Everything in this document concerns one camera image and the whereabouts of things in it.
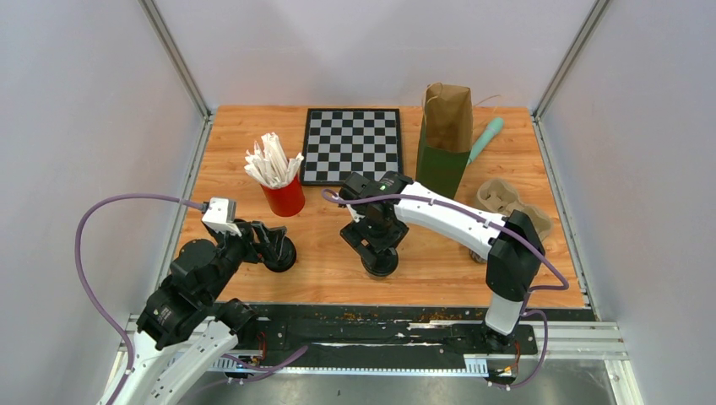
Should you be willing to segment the green paper bag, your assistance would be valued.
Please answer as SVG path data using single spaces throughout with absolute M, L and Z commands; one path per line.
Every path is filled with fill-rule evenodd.
M 471 90 L 459 85 L 431 84 L 422 110 L 415 180 L 433 192 L 454 198 L 472 145 Z

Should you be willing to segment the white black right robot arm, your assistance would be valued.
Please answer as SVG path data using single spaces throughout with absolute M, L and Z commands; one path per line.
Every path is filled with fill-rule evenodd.
M 324 190 L 323 197 L 348 209 L 351 221 L 340 235 L 376 278 L 385 278 L 397 269 L 397 248 L 412 224 L 456 241 L 484 260 L 485 282 L 492 296 L 482 329 L 483 343 L 498 353 L 514 344 L 514 328 L 545 258 L 526 214 L 480 211 L 394 171 L 378 181 L 353 173 L 338 192 Z

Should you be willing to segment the clear brown plastic cup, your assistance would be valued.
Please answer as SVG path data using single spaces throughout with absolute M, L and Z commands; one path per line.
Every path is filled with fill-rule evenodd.
M 476 262 L 476 263 L 479 263 L 479 264 L 486 264 L 486 263 L 487 263 L 487 260 L 486 260 L 485 258 L 483 258 L 482 256 L 480 256 L 480 255 L 479 255 L 477 252 L 475 252 L 475 251 L 470 251 L 470 252 L 469 252 L 469 256 L 470 256 L 471 259 L 472 259 L 474 262 Z

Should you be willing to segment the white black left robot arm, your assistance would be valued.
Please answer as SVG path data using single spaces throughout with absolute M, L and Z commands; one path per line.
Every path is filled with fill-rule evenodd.
M 127 345 L 128 369 L 114 378 L 100 403 L 176 403 L 227 351 L 265 346 L 254 309 L 239 299 L 215 302 L 243 263 L 260 263 L 275 273 L 296 263 L 286 227 L 242 219 L 204 227 L 210 237 L 186 243 L 147 299 Z

